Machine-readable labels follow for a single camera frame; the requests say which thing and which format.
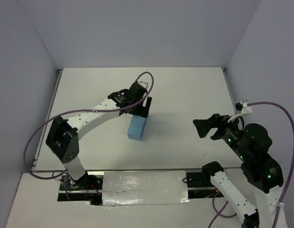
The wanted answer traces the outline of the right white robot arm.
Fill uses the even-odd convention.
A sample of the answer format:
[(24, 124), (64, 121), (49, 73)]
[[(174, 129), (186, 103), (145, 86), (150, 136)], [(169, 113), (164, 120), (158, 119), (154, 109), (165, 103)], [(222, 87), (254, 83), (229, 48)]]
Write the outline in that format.
[(253, 206), (228, 178), (222, 166), (213, 161), (201, 168), (204, 180), (215, 186), (236, 212), (243, 228), (285, 228), (287, 222), (279, 205), (284, 190), (282, 168), (268, 153), (272, 140), (267, 130), (256, 123), (243, 129), (237, 117), (214, 114), (193, 120), (200, 138), (216, 129), (212, 140), (223, 140), (242, 161), (241, 170), (253, 187)]

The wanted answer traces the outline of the blue plastic bin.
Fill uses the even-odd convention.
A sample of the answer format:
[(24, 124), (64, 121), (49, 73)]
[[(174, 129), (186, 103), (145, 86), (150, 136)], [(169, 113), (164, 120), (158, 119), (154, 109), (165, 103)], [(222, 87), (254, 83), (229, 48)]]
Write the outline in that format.
[(131, 140), (141, 141), (147, 117), (133, 115), (127, 130), (127, 136)]

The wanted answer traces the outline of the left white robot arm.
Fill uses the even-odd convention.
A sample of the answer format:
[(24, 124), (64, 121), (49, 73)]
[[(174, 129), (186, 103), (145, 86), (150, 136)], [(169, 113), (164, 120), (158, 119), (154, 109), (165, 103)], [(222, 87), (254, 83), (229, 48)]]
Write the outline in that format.
[(59, 158), (68, 172), (69, 178), (78, 188), (95, 184), (96, 178), (88, 175), (78, 157), (79, 141), (91, 130), (123, 114), (146, 117), (151, 97), (145, 97), (148, 83), (135, 81), (129, 89), (111, 93), (92, 112), (64, 119), (56, 117), (46, 138), (46, 145)]

